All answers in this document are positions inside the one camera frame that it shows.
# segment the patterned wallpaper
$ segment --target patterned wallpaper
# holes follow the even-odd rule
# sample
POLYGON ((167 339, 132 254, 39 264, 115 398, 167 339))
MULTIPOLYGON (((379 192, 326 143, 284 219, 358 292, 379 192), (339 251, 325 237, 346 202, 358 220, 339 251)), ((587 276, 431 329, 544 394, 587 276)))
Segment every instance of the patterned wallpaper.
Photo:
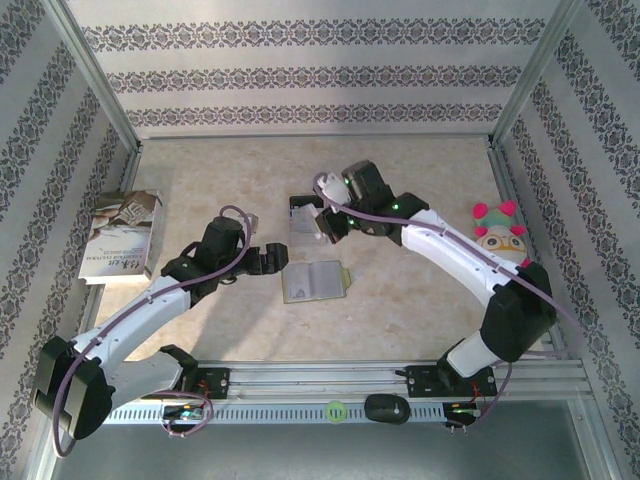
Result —
POLYGON ((141 138, 489 133, 558 0, 69 0, 141 138))
POLYGON ((0 0, 0 480, 20 478, 38 355, 78 328, 92 209, 129 152, 38 0, 0 0))
POLYGON ((582 320, 622 478, 640 478, 640 16, 578 11, 504 143, 538 257, 582 320))

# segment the metal bracket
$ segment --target metal bracket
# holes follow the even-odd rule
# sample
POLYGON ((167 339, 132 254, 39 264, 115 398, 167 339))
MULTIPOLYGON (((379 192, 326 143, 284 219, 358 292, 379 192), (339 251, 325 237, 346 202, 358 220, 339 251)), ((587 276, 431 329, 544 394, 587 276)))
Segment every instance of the metal bracket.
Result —
POLYGON ((476 395, 474 385, 485 397, 493 397, 498 392, 491 367, 461 380, 452 390, 440 381, 437 370, 435 365, 409 365, 404 371, 396 371, 396 374, 406 377, 409 398, 472 398, 476 395))
POLYGON ((226 400, 230 376, 231 370, 228 368, 198 368, 196 372, 198 393, 206 393, 212 400, 226 400))

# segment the plush toy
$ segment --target plush toy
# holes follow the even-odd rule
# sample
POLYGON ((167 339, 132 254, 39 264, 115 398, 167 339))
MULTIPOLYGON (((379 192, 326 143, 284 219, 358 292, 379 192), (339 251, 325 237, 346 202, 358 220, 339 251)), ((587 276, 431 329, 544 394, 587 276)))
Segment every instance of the plush toy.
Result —
POLYGON ((489 210, 484 203, 473 207, 476 221, 476 243, 501 258, 526 267, 531 263, 527 258, 527 248, 522 235, 527 231, 522 225, 515 225, 513 214, 517 204, 513 200, 504 202, 498 208, 489 210))

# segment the white robotic arm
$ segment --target white robotic arm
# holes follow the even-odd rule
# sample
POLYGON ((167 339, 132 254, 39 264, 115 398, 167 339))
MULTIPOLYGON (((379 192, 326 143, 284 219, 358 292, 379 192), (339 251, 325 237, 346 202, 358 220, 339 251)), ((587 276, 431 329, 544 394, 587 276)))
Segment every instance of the white robotic arm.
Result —
MULTIPOLYGON (((468 250, 462 248, 459 243, 452 240, 457 237, 465 242, 468 248, 481 252, 483 248, 469 238, 462 235, 456 229, 447 224, 435 210, 420 210, 411 220, 417 220, 426 224, 438 225, 448 232, 448 235, 440 235, 424 227, 414 225, 402 228, 402 246, 428 258, 453 278, 462 283, 480 301, 483 307, 487 307, 491 297, 495 295, 496 285, 506 285, 510 279, 498 270, 490 268, 486 263, 473 256, 468 250)), ((517 265, 509 260, 502 259, 490 252, 487 254, 505 269, 515 275, 518 274, 517 265)), ((471 377, 478 370, 500 360, 485 345, 480 331, 475 332, 459 343, 456 348, 447 354, 447 361, 454 370, 463 378, 471 377)))
POLYGON ((416 196, 396 197, 372 162, 350 166, 342 178, 328 174, 315 181, 316 193, 330 203, 316 223, 333 243, 353 229, 388 237, 439 265, 486 308, 480 330, 438 362, 438 375, 447 387, 499 360, 516 361, 555 322, 554 308, 522 286, 551 294, 540 265, 522 268, 502 259, 448 225, 416 196))
MULTIPOLYGON (((113 323, 121 312, 153 293, 177 283, 178 280, 173 277, 158 277, 120 312, 100 326, 75 337, 73 349, 79 354, 101 330, 113 323)), ((172 389, 176 385, 182 373, 182 366, 165 352, 156 352, 151 357, 137 362, 124 360, 160 327, 190 308, 189 291, 177 288, 167 292, 160 298, 146 303, 125 321, 116 325, 102 343, 90 351, 87 359, 97 359, 100 362, 107 384, 115 388, 111 399, 112 408, 118 408, 153 392, 172 389)))
POLYGON ((40 353, 33 404, 53 417, 62 380, 72 375, 64 409, 58 411, 60 426, 77 440, 93 433, 112 409, 131 400, 161 390, 193 392, 198 362, 174 345, 140 361, 124 360, 220 284, 233 283, 242 274, 273 274, 289 261, 282 244, 267 244, 266 253, 260 254, 258 247, 239 248, 244 242, 240 223, 218 216, 207 226, 202 241, 167 263, 161 276, 113 317, 70 341, 52 338, 40 353), (74 370, 72 365, 78 361, 74 370))

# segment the metal corner post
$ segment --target metal corner post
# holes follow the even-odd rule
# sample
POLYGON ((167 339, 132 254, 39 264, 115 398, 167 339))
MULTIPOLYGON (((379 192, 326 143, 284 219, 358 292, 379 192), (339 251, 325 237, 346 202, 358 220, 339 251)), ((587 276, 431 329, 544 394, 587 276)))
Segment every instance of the metal corner post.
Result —
POLYGON ((496 127, 491 133, 493 146, 500 145, 504 141, 505 136, 529 98, 533 87, 582 3, 582 0, 560 0, 558 3, 556 11, 549 20, 547 28, 544 30, 533 55, 513 89, 513 93, 502 109, 496 127))
POLYGON ((140 145, 140 140, 133 130, 126 112, 120 105, 115 92, 109 85, 98 60, 84 38, 82 29, 76 22, 66 0, 42 0, 47 15, 53 20, 62 40, 76 59, 85 80, 94 91, 100 105, 115 127, 127 150, 133 151, 140 145))

